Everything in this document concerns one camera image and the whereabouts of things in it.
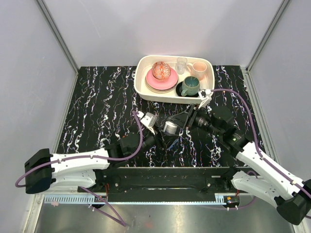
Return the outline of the white pill bottle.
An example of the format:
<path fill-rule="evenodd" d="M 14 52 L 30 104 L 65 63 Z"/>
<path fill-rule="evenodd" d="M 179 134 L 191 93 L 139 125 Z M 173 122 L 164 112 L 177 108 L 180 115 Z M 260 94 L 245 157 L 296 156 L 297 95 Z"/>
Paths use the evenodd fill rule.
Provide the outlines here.
<path fill-rule="evenodd" d="M 176 124 L 174 124 L 173 122 L 166 121 L 164 128 L 163 128 L 163 132 L 165 134 L 172 134 L 173 135 L 173 134 L 176 134 L 177 128 L 178 128 L 178 126 Z"/>

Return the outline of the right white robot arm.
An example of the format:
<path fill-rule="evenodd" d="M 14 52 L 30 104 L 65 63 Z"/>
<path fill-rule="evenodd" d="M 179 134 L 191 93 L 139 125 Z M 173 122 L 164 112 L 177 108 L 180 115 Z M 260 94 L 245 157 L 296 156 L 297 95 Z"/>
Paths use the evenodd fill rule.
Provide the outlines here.
<path fill-rule="evenodd" d="M 220 181 L 222 190 L 248 192 L 275 207 L 289 223 L 299 225 L 311 210 L 310 180 L 302 180 L 266 155 L 251 137 L 234 126 L 233 121 L 232 113 L 225 106 L 206 114 L 193 105 L 188 111 L 169 117 L 164 131 L 175 133 L 178 127 L 198 128 L 215 136 L 225 152 L 262 177 L 260 180 L 231 168 Z"/>

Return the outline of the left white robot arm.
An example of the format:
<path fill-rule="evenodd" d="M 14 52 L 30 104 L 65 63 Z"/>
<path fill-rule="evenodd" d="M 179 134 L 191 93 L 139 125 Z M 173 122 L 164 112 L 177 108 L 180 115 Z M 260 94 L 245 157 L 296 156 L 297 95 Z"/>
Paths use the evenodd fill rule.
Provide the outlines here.
<path fill-rule="evenodd" d="M 40 149 L 24 164 L 26 194 L 79 186 L 100 192 L 105 180 L 99 170 L 117 168 L 152 147 L 166 151 L 177 137 L 176 131 L 176 125 L 140 130 L 106 148 L 81 153 L 52 154 L 49 149 Z"/>

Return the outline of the black saucer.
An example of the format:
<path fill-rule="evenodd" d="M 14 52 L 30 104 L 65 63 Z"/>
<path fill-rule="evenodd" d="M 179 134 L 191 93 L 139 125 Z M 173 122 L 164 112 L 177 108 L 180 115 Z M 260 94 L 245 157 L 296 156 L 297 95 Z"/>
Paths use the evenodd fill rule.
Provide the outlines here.
<path fill-rule="evenodd" d="M 179 97 L 183 97 L 183 96 L 181 95 L 181 92 L 182 92 L 182 82 L 180 82 L 180 83 L 177 84 L 177 86 L 176 86 L 176 88 L 175 88 L 175 91 L 176 91 L 176 94 L 177 94 Z M 196 93 L 196 94 L 193 95 L 193 96 L 186 95 L 185 97 L 197 98 L 197 97 L 199 97 L 199 94 Z"/>

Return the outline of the cream plate under pink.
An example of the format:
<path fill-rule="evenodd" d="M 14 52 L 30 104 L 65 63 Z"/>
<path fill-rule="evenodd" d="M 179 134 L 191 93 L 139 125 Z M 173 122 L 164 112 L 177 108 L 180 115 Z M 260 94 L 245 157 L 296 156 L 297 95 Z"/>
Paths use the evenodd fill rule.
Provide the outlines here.
<path fill-rule="evenodd" d="M 172 88 L 170 88 L 170 89 L 167 89 L 167 90 L 157 90 L 157 89 L 151 87 L 147 82 L 145 82 L 145 85 L 146 85 L 146 87 L 147 87 L 149 90 L 151 90 L 152 92 L 160 93 L 160 94 L 168 93 L 168 92 L 172 91 L 172 90 L 175 88 L 175 86 L 174 86 L 174 87 L 172 87 Z"/>

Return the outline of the green ceramic mug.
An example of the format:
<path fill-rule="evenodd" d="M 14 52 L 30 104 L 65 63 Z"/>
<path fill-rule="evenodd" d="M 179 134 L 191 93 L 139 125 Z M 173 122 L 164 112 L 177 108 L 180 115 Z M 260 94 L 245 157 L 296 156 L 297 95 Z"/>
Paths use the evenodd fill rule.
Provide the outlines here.
<path fill-rule="evenodd" d="M 194 96 L 200 90 L 200 81 L 194 76 L 186 77 L 182 82 L 181 96 Z"/>

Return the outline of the orange patterned bowl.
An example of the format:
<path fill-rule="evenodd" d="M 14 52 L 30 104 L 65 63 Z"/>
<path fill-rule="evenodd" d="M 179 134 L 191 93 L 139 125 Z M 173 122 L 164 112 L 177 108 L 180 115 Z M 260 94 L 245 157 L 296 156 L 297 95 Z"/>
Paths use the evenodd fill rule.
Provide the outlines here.
<path fill-rule="evenodd" d="M 165 81 L 171 75 L 171 67 L 163 61 L 155 62 L 152 66 L 152 75 L 159 81 Z"/>

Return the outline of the pink ceramic mug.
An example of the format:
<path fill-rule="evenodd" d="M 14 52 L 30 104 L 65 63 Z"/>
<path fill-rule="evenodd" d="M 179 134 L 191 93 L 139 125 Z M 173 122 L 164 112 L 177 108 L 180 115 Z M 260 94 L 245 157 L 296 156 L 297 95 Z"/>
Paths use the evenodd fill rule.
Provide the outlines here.
<path fill-rule="evenodd" d="M 188 63 L 187 68 L 191 76 L 196 77 L 200 81 L 204 79 L 207 70 L 207 65 L 204 62 Z"/>

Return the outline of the clear drinking glass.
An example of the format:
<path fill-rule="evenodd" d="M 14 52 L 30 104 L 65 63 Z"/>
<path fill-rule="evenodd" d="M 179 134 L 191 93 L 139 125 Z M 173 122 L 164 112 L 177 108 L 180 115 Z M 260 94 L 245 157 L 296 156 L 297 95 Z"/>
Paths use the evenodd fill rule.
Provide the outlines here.
<path fill-rule="evenodd" d="M 176 72 L 179 75 L 182 75 L 185 72 L 186 67 L 187 67 L 186 57 L 178 57 L 176 62 Z"/>

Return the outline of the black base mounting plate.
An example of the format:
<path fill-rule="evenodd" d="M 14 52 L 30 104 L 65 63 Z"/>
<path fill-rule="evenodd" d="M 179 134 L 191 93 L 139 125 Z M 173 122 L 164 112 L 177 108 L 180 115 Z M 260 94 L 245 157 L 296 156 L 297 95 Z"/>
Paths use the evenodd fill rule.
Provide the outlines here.
<path fill-rule="evenodd" d="M 233 167 L 120 167 L 96 170 L 94 193 L 110 202 L 207 202 L 216 193 L 236 194 L 229 176 Z"/>

